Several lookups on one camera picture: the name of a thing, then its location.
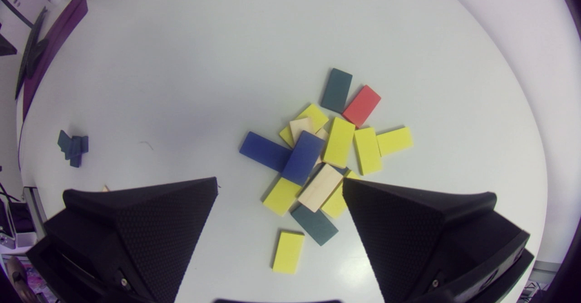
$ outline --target white wall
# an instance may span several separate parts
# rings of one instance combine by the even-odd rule
[[[579,34],[564,0],[459,1],[498,45],[535,115],[548,177],[537,259],[561,263],[581,215]]]
[[[51,3],[47,0],[18,0],[20,6],[16,9],[31,23],[34,23],[38,14],[42,10],[42,7],[48,6],[51,8]],[[0,23],[2,23],[2,28],[0,29],[0,34],[4,38],[8,39],[16,49],[20,52],[24,50],[26,45],[26,40],[29,36],[30,28],[26,26],[8,7],[3,3],[0,3]]]
[[[0,57],[0,183],[8,194],[18,199],[22,194],[22,177],[17,159],[14,93],[21,59],[20,51],[17,55]]]

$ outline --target dark green block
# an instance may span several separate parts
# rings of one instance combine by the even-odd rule
[[[330,72],[329,81],[321,100],[321,107],[343,113],[352,78],[353,75],[334,68]]]
[[[319,245],[325,244],[338,233],[337,228],[325,217],[321,210],[313,212],[301,204],[290,215]]]

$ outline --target black cable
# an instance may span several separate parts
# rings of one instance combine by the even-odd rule
[[[2,192],[0,194],[6,196],[6,198],[8,198],[8,203],[10,202],[10,199],[12,198],[13,200],[20,202],[20,200],[18,200],[17,198],[13,197],[12,195],[9,195],[8,193],[6,193],[6,190],[4,189],[4,186],[2,186],[2,183],[0,183],[0,189],[2,189]]]
[[[22,126],[20,127],[20,136],[18,137],[18,171],[22,171],[22,168],[20,167],[20,142],[22,141],[22,131],[25,127],[25,120],[26,119],[22,119]]]
[[[8,9],[10,11],[12,11],[14,13],[14,15],[16,15],[18,18],[20,18],[20,20],[26,24],[29,28],[33,28],[33,24],[32,22],[30,22],[27,18],[25,18],[24,15],[22,15],[8,0],[0,0],[2,1],[2,3],[4,3],[6,5],[6,7],[8,7]]]

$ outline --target black object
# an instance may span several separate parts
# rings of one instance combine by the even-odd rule
[[[490,192],[456,195],[346,179],[343,197],[386,303],[474,302],[519,260],[529,239],[494,212]],[[514,269],[516,280],[530,261]],[[504,297],[512,280],[503,278],[489,302]]]
[[[20,296],[12,286],[10,278],[0,269],[0,293],[2,293],[2,303],[22,303]]]
[[[6,7],[8,7],[8,9],[10,9],[10,11],[13,12],[14,15],[16,15],[17,18],[19,18],[24,24],[26,24],[26,26],[28,26],[29,28],[33,27],[33,24],[27,19],[25,18],[24,15],[22,15],[22,13],[20,13],[16,7],[14,7],[10,1],[8,0],[0,0],[2,1],[2,3],[4,3],[6,5]]]
[[[15,55],[18,51],[0,34],[0,56]]]
[[[18,99],[18,94],[22,88],[22,83],[25,81],[25,74],[29,75],[29,78],[34,74],[34,70],[37,67],[38,59],[40,59],[44,49],[48,45],[48,40],[42,40],[38,43],[38,34],[40,34],[40,28],[42,22],[44,22],[44,15],[46,14],[46,7],[42,7],[40,14],[34,25],[31,25],[32,30],[30,30],[29,38],[26,41],[25,52],[22,55],[22,62],[20,63],[20,69],[18,71],[18,79],[16,80],[16,96],[15,100]]]
[[[216,199],[216,178],[107,193],[66,190],[27,253],[67,303],[172,303]]]
[[[241,301],[228,301],[228,299],[217,299],[214,303],[250,303]],[[325,301],[325,302],[312,302],[312,303],[341,303],[341,301]]]
[[[573,241],[571,241],[561,267],[556,272],[546,293],[542,292],[540,301],[546,303],[575,301],[573,298],[579,296],[579,279],[581,279],[581,220],[579,220]]]

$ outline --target wooden block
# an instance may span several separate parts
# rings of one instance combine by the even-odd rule
[[[347,106],[343,112],[343,117],[359,128],[365,123],[365,120],[371,115],[380,100],[381,97],[374,90],[371,90],[369,86],[365,85]]]
[[[320,210],[313,212],[307,207],[300,205],[290,215],[319,245],[324,245],[338,233],[337,228]]]
[[[281,172],[281,176],[297,185],[305,185],[323,146],[325,146],[325,141],[303,131]]]
[[[342,113],[345,110],[345,102],[347,101],[352,78],[353,75],[334,68],[330,72],[325,93],[321,100],[321,107]]]
[[[347,156],[349,155],[349,148],[351,148],[354,132],[355,125],[344,119],[335,117],[330,127],[323,162],[339,168],[347,167]]]
[[[278,245],[276,246],[272,271],[283,274],[294,274],[299,264],[303,241],[305,241],[304,234],[281,231],[281,235],[278,238]]]
[[[390,153],[413,147],[414,141],[409,127],[402,127],[395,131],[379,134],[377,136],[377,144],[379,145],[381,156],[386,156]]]
[[[300,189],[300,185],[281,177],[270,193],[268,193],[263,204],[279,216],[283,216],[291,205],[295,203]]]
[[[301,119],[295,119],[289,123],[290,133],[292,134],[293,143],[296,143],[299,140],[299,136],[303,131],[307,131],[311,134],[314,134],[313,131],[313,119],[311,117],[305,117]]]
[[[240,153],[275,171],[282,171],[288,162],[292,150],[280,146],[262,136],[248,132]]]
[[[347,171],[345,178],[361,179],[355,171]],[[343,181],[341,181],[326,202],[321,206],[321,210],[332,218],[338,218],[346,208],[347,204],[343,199]]]
[[[321,138],[321,140],[326,141],[329,138],[329,134],[327,133],[327,131],[325,131],[325,129],[320,129],[319,131],[317,131],[317,133],[315,133],[315,135],[318,138]]]
[[[329,118],[317,107],[315,104],[311,104],[295,119],[302,119],[305,117],[311,117],[313,120],[313,131],[319,131],[325,124],[329,121]],[[295,146],[295,142],[292,138],[292,133],[289,126],[285,127],[280,133],[278,133],[283,140],[292,148]]]
[[[361,175],[367,175],[383,169],[377,137],[373,127],[355,131],[355,150],[357,151]]]
[[[327,164],[323,165],[321,170],[319,170],[317,175],[315,175],[299,196],[299,202],[311,211],[316,212],[321,208],[323,202],[325,202],[342,179],[343,175],[332,166]]]

